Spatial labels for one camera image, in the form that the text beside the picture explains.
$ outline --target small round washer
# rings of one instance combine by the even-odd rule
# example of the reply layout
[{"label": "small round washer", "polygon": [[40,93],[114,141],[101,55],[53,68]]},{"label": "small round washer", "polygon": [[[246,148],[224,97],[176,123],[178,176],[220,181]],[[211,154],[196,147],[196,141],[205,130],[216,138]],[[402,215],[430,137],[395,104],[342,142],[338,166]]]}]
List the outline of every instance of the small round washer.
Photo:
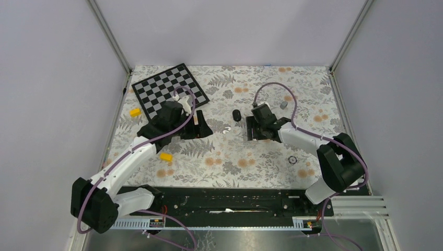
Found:
[{"label": "small round washer", "polygon": [[288,161],[289,161],[291,164],[295,164],[295,163],[298,162],[297,158],[295,158],[294,156],[290,156],[290,157],[288,158]]}]

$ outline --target metal frame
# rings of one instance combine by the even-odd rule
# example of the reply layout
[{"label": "metal frame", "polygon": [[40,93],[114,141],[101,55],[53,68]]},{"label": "metal frame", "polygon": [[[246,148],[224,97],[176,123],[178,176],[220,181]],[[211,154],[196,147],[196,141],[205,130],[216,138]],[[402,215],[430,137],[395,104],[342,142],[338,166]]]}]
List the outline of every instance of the metal frame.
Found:
[{"label": "metal frame", "polygon": [[118,125],[118,122],[119,122],[120,113],[122,112],[122,109],[123,109],[123,102],[124,102],[124,100],[126,98],[126,95],[127,95],[127,88],[131,84],[131,80],[132,80],[132,73],[127,74],[126,81],[125,81],[125,86],[122,89],[122,96],[119,99],[119,106],[117,107],[117,110],[115,111],[114,118],[112,120],[112,128],[111,128],[111,131],[109,132],[108,139],[106,141],[106,148],[104,149],[104,152],[103,152],[103,155],[102,155],[102,158],[101,158],[100,166],[97,169],[98,172],[101,170],[102,164],[108,158],[108,154],[109,154],[109,150],[110,150],[110,147],[111,147],[111,144],[112,144],[113,136],[114,136],[114,133],[115,133],[115,131],[117,129],[117,125]]},{"label": "metal frame", "polygon": [[[127,82],[125,86],[126,88],[131,83],[132,78],[132,69],[128,61],[126,60],[121,48],[119,47],[114,35],[112,34],[98,4],[95,0],[86,0],[86,2],[91,7],[92,12],[94,13],[95,17],[97,18],[100,27],[102,28],[105,36],[107,37],[108,41],[110,42],[111,47],[113,48],[114,52],[116,53],[116,56],[118,57],[122,67],[124,70],[128,73],[127,76]],[[362,9],[360,10],[360,13],[358,14],[355,22],[352,25],[351,30],[349,31],[348,35],[346,36],[346,39],[344,43],[342,44],[337,56],[335,57],[333,63],[329,67],[329,79],[331,83],[331,87],[333,89],[333,93],[335,96],[335,100],[337,103],[337,106],[339,108],[340,117],[343,121],[344,127],[346,132],[351,136],[353,141],[356,143],[356,146],[358,148],[357,141],[355,139],[355,133],[352,128],[352,125],[348,119],[348,113],[346,110],[346,106],[343,103],[342,94],[340,92],[339,85],[337,83],[337,79],[334,76],[334,71],[337,69],[341,59],[343,58],[344,54],[346,53],[353,37],[355,36],[358,28],[360,27],[363,19],[366,17],[370,7],[374,3],[374,0],[366,0]],[[107,141],[107,148],[103,154],[103,161],[106,159],[109,147],[112,143],[112,136],[116,130],[118,118],[121,112],[121,109],[123,107],[124,98],[126,97],[126,94],[123,93],[121,99],[119,100],[119,108],[116,111],[116,114],[113,119],[113,127],[110,131],[108,141]],[[372,189],[370,184],[368,183],[369,191],[372,193]],[[392,225],[391,221],[389,219],[388,212],[386,210],[386,206],[384,204],[383,197],[381,196],[337,196],[333,197],[331,199],[333,209],[334,209],[334,216],[333,217],[326,217],[329,219],[373,219],[376,227],[379,232],[379,236],[383,245],[384,250],[389,251],[398,251],[399,245],[397,242],[397,239],[395,238],[395,235],[392,231]],[[155,218],[155,216],[126,216],[123,218],[118,219],[116,222],[115,229],[122,229],[122,227],[126,227],[125,229],[139,229],[140,225],[143,225],[143,222],[147,219]],[[300,231],[302,229],[300,228],[300,223],[302,223],[303,220],[312,220],[313,217],[294,217],[294,227],[285,227],[285,228],[279,228],[279,227],[270,227],[270,228],[238,228],[238,230],[297,230]],[[196,228],[195,230],[232,230],[233,228]],[[66,251],[80,251],[83,250],[85,247],[85,244],[88,242],[88,239],[90,238],[89,234],[79,234],[76,229],[76,220],[74,221],[73,227],[71,229],[71,233],[69,235],[68,243],[65,247]]]},{"label": "metal frame", "polygon": [[366,0],[365,1],[362,9],[360,10],[360,13],[358,13],[357,19],[355,20],[354,24],[352,25],[351,30],[347,34],[344,43],[340,47],[337,56],[335,57],[334,61],[331,64],[331,67],[330,67],[331,72],[334,72],[337,69],[341,59],[343,58],[343,55],[346,53],[347,48],[349,47],[349,44],[352,42],[352,39],[353,39],[355,33],[357,32],[358,28],[362,24],[363,19],[365,19],[366,14],[368,14],[374,1],[375,0]]},{"label": "metal frame", "polygon": [[101,29],[103,30],[104,35],[108,39],[112,49],[114,50],[117,58],[120,61],[120,64],[122,65],[123,69],[126,71],[126,73],[130,74],[132,69],[131,65],[129,65],[128,61],[126,60],[125,55],[123,54],[123,51],[120,49],[119,44],[117,43],[117,40],[114,37],[114,34],[112,34],[111,29],[109,28],[108,23],[106,22],[106,19],[103,16],[103,13],[100,10],[100,7],[98,6],[96,0],[86,0],[86,2],[89,4],[89,7],[91,8],[92,13],[96,17]]}]

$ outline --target floral tablecloth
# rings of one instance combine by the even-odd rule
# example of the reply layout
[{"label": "floral tablecloth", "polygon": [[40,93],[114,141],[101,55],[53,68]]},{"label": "floral tablecloth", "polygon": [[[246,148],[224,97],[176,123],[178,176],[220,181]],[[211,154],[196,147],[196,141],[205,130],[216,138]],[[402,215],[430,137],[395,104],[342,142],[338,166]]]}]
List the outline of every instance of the floral tablecloth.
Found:
[{"label": "floral tablecloth", "polygon": [[[168,68],[137,66],[131,84]],[[297,146],[270,140],[247,141],[245,117],[252,115],[256,90],[267,82],[280,82],[296,95],[296,123],[300,127],[322,134],[344,131],[325,67],[189,66],[189,70],[210,99],[199,109],[214,134],[204,139],[173,139],[161,151],[172,154],[172,162],[153,157],[138,168],[126,185],[306,189],[319,178],[316,157]],[[265,87],[258,101],[267,101],[278,118],[290,118],[294,107],[290,94],[279,86]],[[289,103],[283,110],[282,101]],[[129,146],[148,122],[144,114],[135,118],[129,115],[130,110],[140,107],[129,87],[105,166]],[[234,109],[241,111],[240,122],[232,118]],[[231,131],[223,134],[226,127]],[[296,163],[288,161],[291,156]]]}]

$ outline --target black base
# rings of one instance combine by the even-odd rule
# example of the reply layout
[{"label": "black base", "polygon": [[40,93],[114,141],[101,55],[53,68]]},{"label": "black base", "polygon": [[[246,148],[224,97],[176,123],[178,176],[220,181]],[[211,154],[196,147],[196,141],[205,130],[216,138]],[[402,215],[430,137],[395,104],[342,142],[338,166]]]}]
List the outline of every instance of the black base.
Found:
[{"label": "black base", "polygon": [[[311,205],[304,198],[305,190],[143,187],[156,196],[149,210],[161,212],[165,205],[168,215],[188,227],[293,226],[293,216],[317,216],[321,206]],[[119,193],[137,188],[122,187]],[[226,209],[237,212],[209,213]],[[136,212],[131,215],[146,214]],[[325,211],[325,216],[333,216],[332,205]],[[166,221],[166,226],[178,224]]]}]

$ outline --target metal corner post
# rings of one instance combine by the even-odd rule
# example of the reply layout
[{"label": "metal corner post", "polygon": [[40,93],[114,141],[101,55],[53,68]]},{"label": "metal corner post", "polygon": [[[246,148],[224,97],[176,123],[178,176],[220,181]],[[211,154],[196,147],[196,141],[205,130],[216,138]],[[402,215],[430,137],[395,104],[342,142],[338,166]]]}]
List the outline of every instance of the metal corner post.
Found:
[{"label": "metal corner post", "polygon": [[360,25],[362,24],[363,20],[366,17],[366,14],[368,14],[372,4],[375,2],[375,0],[366,0],[362,9],[360,10],[360,12],[358,13],[357,18],[355,19],[354,24],[352,24],[351,30],[349,31],[349,33],[346,36],[345,41],[343,42],[342,46],[339,49],[339,52],[337,54],[337,56],[335,56],[334,61],[332,62],[332,64],[330,65],[329,70],[333,73],[339,63],[340,60],[343,58],[343,55],[345,54],[345,52],[347,51],[352,39],[355,36],[355,33],[357,32],[358,28],[360,27]]},{"label": "metal corner post", "polygon": [[89,4],[89,7],[91,8],[92,13],[95,15],[101,29],[103,30],[104,35],[108,39],[109,44],[111,45],[112,49],[114,50],[123,69],[126,71],[127,74],[130,74],[132,71],[131,66],[129,65],[128,61],[126,60],[126,57],[123,54],[123,51],[121,50],[119,44],[117,43],[117,40],[114,37],[114,34],[112,33],[111,29],[109,28],[109,25],[106,22],[106,19],[104,18],[103,13],[101,12],[100,7],[98,6],[96,0],[86,0],[86,2]]}]

